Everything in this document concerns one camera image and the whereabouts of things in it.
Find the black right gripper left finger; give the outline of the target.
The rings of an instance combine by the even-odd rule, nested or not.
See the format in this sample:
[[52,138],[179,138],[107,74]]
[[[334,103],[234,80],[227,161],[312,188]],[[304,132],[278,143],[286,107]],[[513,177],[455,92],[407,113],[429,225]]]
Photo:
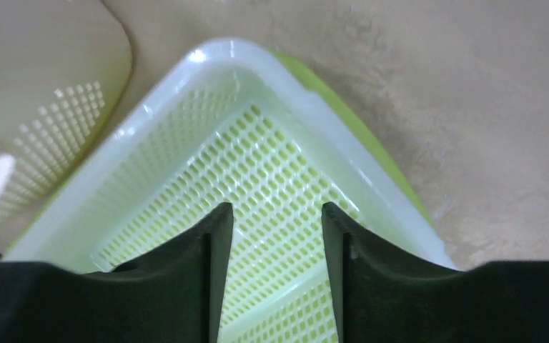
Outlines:
[[110,272],[0,262],[0,342],[216,342],[233,226],[223,202]]

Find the white perforated strainer basket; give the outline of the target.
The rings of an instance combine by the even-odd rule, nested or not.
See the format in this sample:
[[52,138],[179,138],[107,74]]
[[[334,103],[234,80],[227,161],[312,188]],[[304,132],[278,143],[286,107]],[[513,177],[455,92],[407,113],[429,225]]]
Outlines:
[[234,209],[220,342],[336,342],[321,208],[454,267],[433,226],[319,94],[244,39],[189,52],[6,250],[108,271]]

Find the lime green basin tray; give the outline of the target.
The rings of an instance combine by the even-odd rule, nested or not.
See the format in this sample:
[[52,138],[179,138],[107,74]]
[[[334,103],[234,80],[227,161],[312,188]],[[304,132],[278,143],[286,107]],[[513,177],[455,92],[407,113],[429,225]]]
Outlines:
[[387,175],[394,181],[400,191],[408,198],[422,217],[433,226],[430,215],[426,211],[421,198],[415,193],[411,183],[402,173],[399,166],[390,156],[379,139],[365,125],[363,120],[342,100],[330,86],[300,59],[289,54],[271,50],[270,52],[288,70],[291,75],[307,90],[313,91],[327,103],[338,118],[355,135],[372,157],[379,163]]

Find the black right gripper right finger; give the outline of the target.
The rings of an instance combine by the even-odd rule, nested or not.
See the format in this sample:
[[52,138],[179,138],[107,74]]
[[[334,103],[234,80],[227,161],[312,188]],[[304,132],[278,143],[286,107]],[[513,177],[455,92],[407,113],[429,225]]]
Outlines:
[[341,342],[549,342],[549,261],[450,269],[332,202],[322,206],[322,235]]

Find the cream perforated laundry basket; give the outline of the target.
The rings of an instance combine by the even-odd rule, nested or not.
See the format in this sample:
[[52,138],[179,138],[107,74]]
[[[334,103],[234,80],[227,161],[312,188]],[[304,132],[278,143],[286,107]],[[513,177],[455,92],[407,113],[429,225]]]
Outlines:
[[131,70],[131,44],[101,1],[0,1],[0,226],[76,167]]

